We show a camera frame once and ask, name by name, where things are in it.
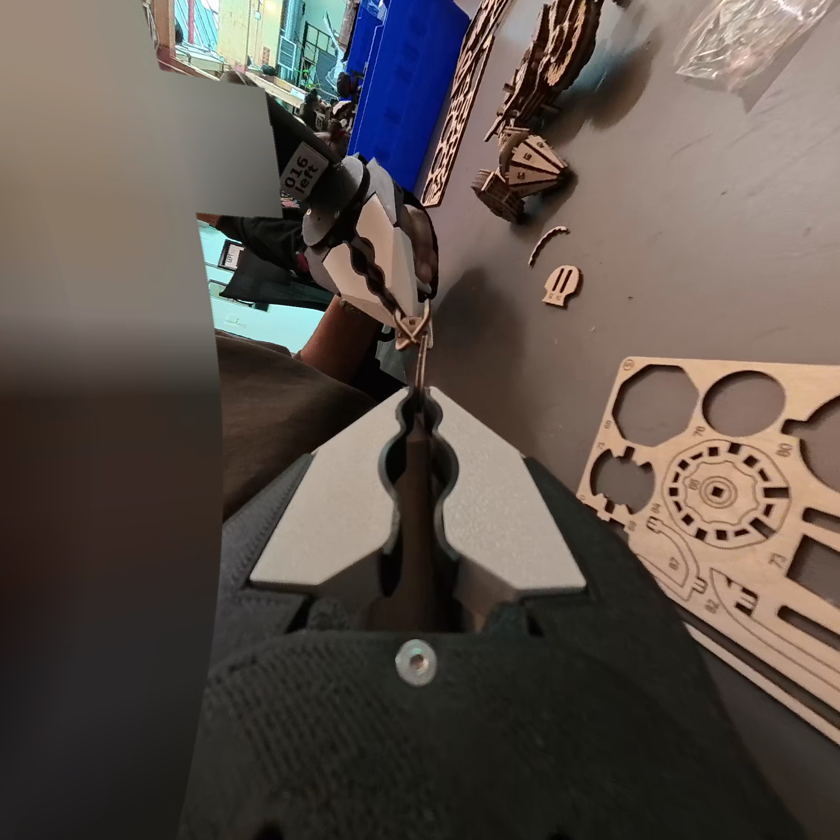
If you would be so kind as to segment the toothed wooden arc piece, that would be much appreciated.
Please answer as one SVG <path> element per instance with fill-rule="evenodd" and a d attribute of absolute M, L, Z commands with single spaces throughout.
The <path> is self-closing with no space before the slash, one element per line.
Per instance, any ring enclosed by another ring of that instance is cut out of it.
<path fill-rule="evenodd" d="M 531 253 L 528 257 L 528 267 L 529 268 L 534 267 L 536 261 L 539 258 L 539 255 L 541 254 L 544 247 L 549 242 L 551 242 L 553 239 L 555 239 L 558 236 L 567 235 L 569 232 L 570 232 L 570 229 L 567 226 L 558 225 L 558 226 L 554 226 L 554 227 L 550 228 L 544 234 L 542 234 L 540 239 L 537 241 L 537 243 L 532 248 L 532 251 L 531 251 Z"/>

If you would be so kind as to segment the light wooden puzzle sheet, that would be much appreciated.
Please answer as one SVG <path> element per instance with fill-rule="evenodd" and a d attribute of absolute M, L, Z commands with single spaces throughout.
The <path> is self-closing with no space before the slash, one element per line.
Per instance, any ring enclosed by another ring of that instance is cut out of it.
<path fill-rule="evenodd" d="M 624 387 L 652 368 L 681 370 L 697 391 L 686 428 L 631 441 L 617 419 Z M 761 374 L 784 395 L 749 435 L 717 430 L 704 407 L 730 377 Z M 838 492 L 806 464 L 788 423 L 838 398 L 838 366 L 635 356 L 616 374 L 577 496 L 628 546 L 691 619 L 702 647 L 839 743 L 838 605 L 791 575 L 811 540 L 838 551 Z"/>

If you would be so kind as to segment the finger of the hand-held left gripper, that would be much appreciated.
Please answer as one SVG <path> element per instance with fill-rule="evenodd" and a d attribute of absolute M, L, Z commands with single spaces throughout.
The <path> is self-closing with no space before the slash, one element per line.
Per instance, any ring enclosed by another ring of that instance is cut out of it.
<path fill-rule="evenodd" d="M 415 195 L 396 183 L 376 160 L 365 165 L 370 177 L 360 217 L 358 237 L 373 248 L 373 263 L 384 276 L 384 287 L 402 315 L 420 317 L 424 292 L 418 284 L 412 241 L 403 226 L 406 207 L 424 213 Z"/>
<path fill-rule="evenodd" d="M 377 250 L 371 240 L 354 238 L 332 248 L 309 246 L 309 271 L 320 286 L 333 289 L 350 305 L 381 324 L 394 324 L 393 257 L 400 254 L 394 249 L 399 244 L 387 239 L 383 250 Z"/>

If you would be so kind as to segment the person's brown clothing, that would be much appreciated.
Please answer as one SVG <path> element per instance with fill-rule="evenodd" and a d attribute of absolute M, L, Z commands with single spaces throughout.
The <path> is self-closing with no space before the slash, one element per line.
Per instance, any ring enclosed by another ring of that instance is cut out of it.
<path fill-rule="evenodd" d="M 341 383 L 280 345 L 215 330 L 222 418 L 222 517 L 385 399 Z"/>

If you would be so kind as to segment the small wooden model assembly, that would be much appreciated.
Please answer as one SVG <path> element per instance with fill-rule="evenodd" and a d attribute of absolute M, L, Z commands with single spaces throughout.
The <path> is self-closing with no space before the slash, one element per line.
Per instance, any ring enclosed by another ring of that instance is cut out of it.
<path fill-rule="evenodd" d="M 499 133 L 499 158 L 495 170 L 480 170 L 470 187 L 495 216 L 511 224 L 520 223 L 526 199 L 559 187 L 571 173 L 541 136 L 517 125 Z"/>

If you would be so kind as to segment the person's left hand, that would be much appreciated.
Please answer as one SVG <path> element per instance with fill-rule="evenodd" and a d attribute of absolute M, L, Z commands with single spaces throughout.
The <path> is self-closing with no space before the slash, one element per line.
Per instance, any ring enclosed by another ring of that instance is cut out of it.
<path fill-rule="evenodd" d="M 400 227 L 408 236 L 419 290 L 427 299 L 438 290 L 438 246 L 431 220 L 422 208 L 403 205 Z"/>

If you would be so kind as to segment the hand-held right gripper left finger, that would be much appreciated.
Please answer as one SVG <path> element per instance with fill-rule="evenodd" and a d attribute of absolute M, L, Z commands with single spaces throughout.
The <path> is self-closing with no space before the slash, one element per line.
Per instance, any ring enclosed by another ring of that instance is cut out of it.
<path fill-rule="evenodd" d="M 408 387 L 317 448 L 249 580 L 279 592 L 380 592 L 398 536 L 389 447 L 406 433 Z"/>

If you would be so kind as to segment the dark cloth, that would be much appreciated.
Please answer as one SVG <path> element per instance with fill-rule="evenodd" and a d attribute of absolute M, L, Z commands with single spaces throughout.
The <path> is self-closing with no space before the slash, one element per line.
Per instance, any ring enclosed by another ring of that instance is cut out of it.
<path fill-rule="evenodd" d="M 283 217 L 220 216 L 213 225 L 245 251 L 221 296 L 255 304 L 325 312 L 333 294 L 320 288 L 308 269 L 302 236 L 303 212 L 288 209 Z"/>

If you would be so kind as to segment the clear plastic bag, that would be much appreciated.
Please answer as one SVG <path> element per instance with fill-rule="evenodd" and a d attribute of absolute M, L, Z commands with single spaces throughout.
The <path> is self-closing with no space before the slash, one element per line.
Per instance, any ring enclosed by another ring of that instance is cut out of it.
<path fill-rule="evenodd" d="M 809 34 L 832 6 L 832 1 L 712 2 L 679 44 L 675 73 L 737 91 Z"/>

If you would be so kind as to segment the person's left forearm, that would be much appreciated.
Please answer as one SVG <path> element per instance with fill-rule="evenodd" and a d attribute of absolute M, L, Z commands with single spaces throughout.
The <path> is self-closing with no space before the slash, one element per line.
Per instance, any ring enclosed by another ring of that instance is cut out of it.
<path fill-rule="evenodd" d="M 351 385 L 375 352 L 382 330 L 380 322 L 334 297 L 295 357 L 335 381 Z"/>

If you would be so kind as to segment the large wooden model assembly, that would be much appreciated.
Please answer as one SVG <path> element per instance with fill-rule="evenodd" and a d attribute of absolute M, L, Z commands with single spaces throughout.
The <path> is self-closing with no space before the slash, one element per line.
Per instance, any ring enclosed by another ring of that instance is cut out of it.
<path fill-rule="evenodd" d="M 542 6 L 534 33 L 512 77 L 503 85 L 485 141 L 508 128 L 542 127 L 560 111 L 595 48 L 602 1 L 554 1 Z"/>

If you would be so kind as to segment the dark wooden fretwork sheet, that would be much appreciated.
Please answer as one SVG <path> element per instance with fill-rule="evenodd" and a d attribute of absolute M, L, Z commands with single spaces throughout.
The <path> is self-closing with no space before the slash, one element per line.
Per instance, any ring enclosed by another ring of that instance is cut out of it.
<path fill-rule="evenodd" d="M 511 1 L 482 1 L 467 27 L 458 56 L 442 132 L 421 195 L 426 207 L 444 199 L 498 28 Z"/>

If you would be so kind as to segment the slotted wooden puzzle piece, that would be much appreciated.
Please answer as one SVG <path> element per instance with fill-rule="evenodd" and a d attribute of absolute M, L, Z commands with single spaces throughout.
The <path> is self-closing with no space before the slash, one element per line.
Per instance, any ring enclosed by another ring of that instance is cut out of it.
<path fill-rule="evenodd" d="M 544 283 L 542 303 L 556 308 L 565 308 L 579 291 L 582 273 L 576 266 L 563 265 L 555 268 Z"/>

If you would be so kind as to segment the u-shaped wooden puzzle piece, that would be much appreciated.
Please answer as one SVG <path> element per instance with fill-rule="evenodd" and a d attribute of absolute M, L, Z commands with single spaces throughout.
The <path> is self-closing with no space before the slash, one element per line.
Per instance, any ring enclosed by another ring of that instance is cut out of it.
<path fill-rule="evenodd" d="M 403 352 L 412 347 L 419 348 L 422 343 L 425 343 L 427 350 L 434 347 L 431 301 L 423 302 L 423 309 L 419 315 L 406 315 L 401 309 L 396 308 L 392 318 L 396 351 Z"/>

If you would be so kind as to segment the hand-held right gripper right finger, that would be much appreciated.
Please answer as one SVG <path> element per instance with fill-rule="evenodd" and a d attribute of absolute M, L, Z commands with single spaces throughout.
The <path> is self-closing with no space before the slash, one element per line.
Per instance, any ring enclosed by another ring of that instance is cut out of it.
<path fill-rule="evenodd" d="M 459 601 L 576 594 L 586 582 L 522 454 L 437 387 L 432 439 L 450 469 L 435 512 Z"/>

